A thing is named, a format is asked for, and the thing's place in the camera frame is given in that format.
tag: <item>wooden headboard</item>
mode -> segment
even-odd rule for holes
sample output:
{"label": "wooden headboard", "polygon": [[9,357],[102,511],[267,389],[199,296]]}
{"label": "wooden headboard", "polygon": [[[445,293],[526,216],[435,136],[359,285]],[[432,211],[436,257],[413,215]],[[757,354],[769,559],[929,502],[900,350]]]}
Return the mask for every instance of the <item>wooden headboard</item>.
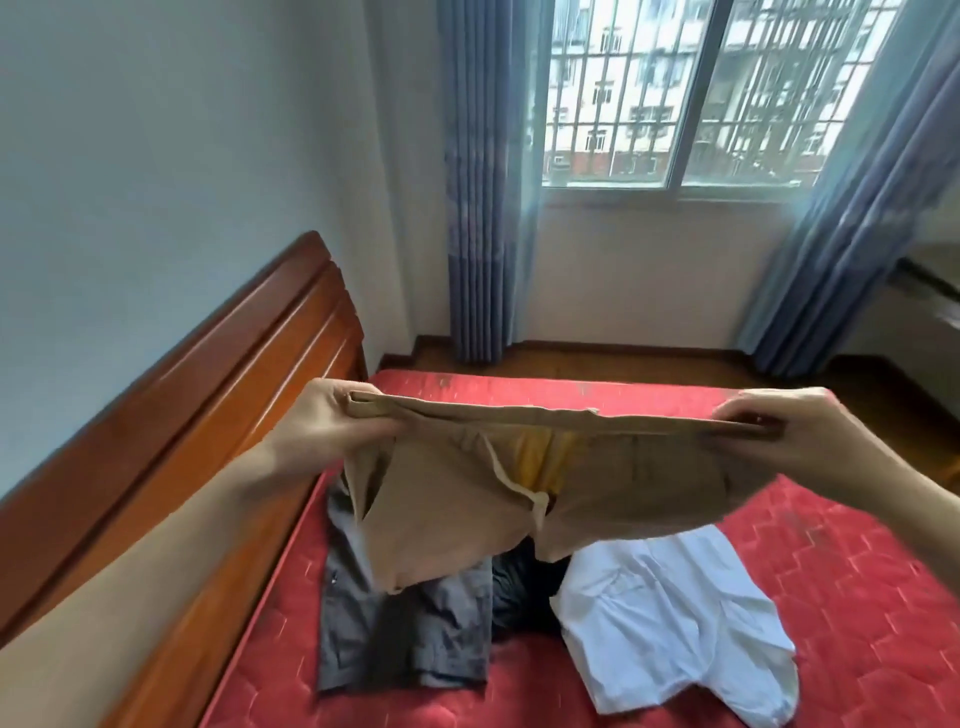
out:
{"label": "wooden headboard", "polygon": [[[308,232],[0,502],[0,644],[257,442],[311,378],[366,379],[340,270]],[[265,503],[105,726],[193,726],[314,478]]]}

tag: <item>quilted mattress pattern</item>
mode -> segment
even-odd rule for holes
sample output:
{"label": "quilted mattress pattern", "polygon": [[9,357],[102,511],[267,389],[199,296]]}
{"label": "quilted mattress pattern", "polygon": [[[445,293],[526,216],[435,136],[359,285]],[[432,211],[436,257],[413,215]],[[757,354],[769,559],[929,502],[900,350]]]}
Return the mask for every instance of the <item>quilted mattress pattern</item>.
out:
{"label": "quilted mattress pattern", "polygon": [[[605,415],[706,416],[728,392],[703,387],[385,371],[384,392],[476,404],[595,407]],[[318,698],[324,478],[201,722],[203,728],[733,728],[706,691],[598,716],[561,641],[494,648],[484,692],[394,691]],[[960,726],[960,608],[874,519],[781,480],[720,524],[797,646],[797,728]]]}

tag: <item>white shirt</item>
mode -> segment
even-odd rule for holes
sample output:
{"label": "white shirt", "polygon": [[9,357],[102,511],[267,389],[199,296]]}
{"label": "white shirt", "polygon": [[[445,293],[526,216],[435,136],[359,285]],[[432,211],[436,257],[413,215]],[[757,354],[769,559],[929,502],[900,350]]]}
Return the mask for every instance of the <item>white shirt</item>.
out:
{"label": "white shirt", "polygon": [[715,526],[577,551],[551,599],[600,714],[711,690],[751,728],[797,709],[794,645]]}

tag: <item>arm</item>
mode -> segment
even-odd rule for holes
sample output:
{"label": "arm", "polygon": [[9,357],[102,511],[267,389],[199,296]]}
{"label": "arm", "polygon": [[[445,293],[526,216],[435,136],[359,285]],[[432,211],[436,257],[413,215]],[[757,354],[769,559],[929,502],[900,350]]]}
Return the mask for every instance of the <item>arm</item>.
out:
{"label": "arm", "polygon": [[911,468],[828,390],[747,390],[713,414],[783,423],[776,441],[718,437],[713,444],[872,514],[960,596],[960,497]]}
{"label": "arm", "polygon": [[264,440],[0,650],[0,725],[95,726],[240,539],[256,504],[291,478],[399,431],[341,407],[369,384],[316,379]]}

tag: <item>blue curtain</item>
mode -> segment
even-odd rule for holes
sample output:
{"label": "blue curtain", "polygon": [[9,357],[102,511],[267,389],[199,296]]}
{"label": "blue curtain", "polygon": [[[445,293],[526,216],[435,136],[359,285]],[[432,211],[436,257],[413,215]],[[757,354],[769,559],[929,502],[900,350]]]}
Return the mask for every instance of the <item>blue curtain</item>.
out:
{"label": "blue curtain", "polygon": [[[886,92],[887,110],[879,123],[871,114],[872,133],[851,154],[830,156],[808,211],[757,291],[737,346],[761,372],[792,377],[823,369],[903,255],[922,213],[953,179],[960,159],[960,10],[942,19],[912,65],[888,42],[880,60],[887,56],[895,75],[897,63],[909,71],[893,90],[889,78],[870,80]],[[929,17],[922,21],[934,27]]]}
{"label": "blue curtain", "polygon": [[543,168],[552,0],[438,0],[450,329],[458,357],[518,338]]}

